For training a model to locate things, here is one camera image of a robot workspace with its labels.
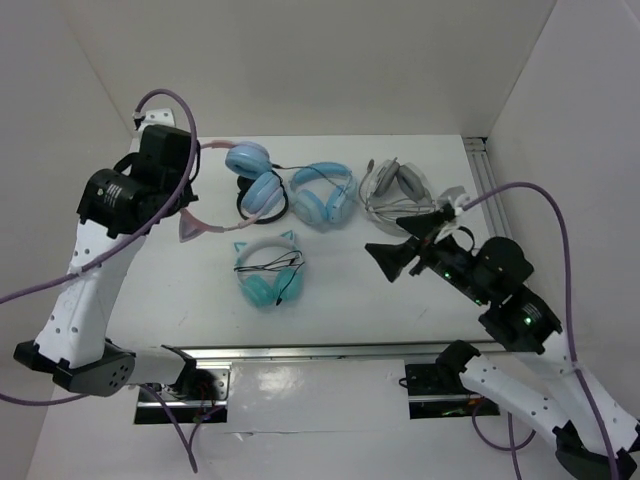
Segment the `pink blue cat-ear headphones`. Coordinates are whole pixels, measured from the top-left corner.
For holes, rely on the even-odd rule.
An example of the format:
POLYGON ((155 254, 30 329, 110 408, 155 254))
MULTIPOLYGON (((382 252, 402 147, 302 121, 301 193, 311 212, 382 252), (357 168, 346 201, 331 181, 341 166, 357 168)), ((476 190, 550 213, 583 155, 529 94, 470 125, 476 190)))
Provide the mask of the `pink blue cat-ear headphones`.
POLYGON ((249 141, 234 143, 214 140, 201 149, 226 149, 225 166, 243 180, 248 187, 239 199, 239 210, 248 214, 233 226, 218 226, 203 222, 187 208, 180 211, 178 237, 181 243, 194 240, 205 233, 226 233, 247 228, 268 214, 285 198, 281 177, 274 172, 268 151, 249 141))

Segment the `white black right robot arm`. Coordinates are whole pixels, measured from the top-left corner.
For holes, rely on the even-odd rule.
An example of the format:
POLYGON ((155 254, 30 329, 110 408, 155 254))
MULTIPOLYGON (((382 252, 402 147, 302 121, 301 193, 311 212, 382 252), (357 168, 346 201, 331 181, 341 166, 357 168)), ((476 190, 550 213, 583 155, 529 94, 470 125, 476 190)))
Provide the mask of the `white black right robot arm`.
POLYGON ((569 327, 525 282, 532 264, 521 247, 491 237, 478 251, 440 235, 443 211, 404 217, 411 236, 402 244, 368 243, 366 251, 385 277, 402 270, 412 276, 429 269, 475 304, 485 331, 545 384, 542 394, 510 377, 470 343, 451 343, 436 360, 441 388, 477 393, 529 425, 555 450, 561 466, 576 479, 628 479, 637 469, 639 421, 580 366, 569 327))

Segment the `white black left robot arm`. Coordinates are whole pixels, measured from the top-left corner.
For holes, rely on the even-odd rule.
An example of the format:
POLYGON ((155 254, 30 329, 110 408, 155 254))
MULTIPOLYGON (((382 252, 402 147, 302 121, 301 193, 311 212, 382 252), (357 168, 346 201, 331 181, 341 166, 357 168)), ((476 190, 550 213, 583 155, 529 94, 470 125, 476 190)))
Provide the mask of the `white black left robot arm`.
POLYGON ((16 361, 51 375, 74 394, 108 397, 126 385, 161 384, 176 399, 197 387, 193 357, 161 345, 131 351, 107 338, 113 308, 152 226, 195 200, 173 195, 197 149, 189 133, 165 125, 143 130, 138 151, 88 180, 78 209, 68 274, 44 328, 18 344, 16 361))

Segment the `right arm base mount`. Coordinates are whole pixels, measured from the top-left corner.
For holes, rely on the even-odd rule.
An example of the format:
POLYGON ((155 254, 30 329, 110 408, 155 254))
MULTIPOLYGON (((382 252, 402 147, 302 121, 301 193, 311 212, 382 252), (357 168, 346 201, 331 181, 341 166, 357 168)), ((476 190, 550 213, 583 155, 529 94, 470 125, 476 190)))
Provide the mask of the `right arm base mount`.
POLYGON ((499 408, 479 394, 445 378, 436 364, 406 364, 398 384, 408 395, 409 416, 415 419, 443 419, 497 416, 499 408))

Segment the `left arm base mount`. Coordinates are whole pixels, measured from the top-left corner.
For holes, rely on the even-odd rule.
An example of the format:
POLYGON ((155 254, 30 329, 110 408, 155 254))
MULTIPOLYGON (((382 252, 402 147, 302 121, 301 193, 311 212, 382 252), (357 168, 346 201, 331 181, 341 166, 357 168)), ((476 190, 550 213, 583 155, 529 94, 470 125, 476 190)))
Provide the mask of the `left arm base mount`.
MULTIPOLYGON (((199 361, 195 380, 176 390, 167 385, 153 384, 155 393, 181 425, 194 425, 201 419, 205 424, 227 422, 227 401, 230 391, 231 363, 199 361)), ((140 391, 134 415, 136 425, 169 424, 170 419, 161 403, 150 393, 140 391)))

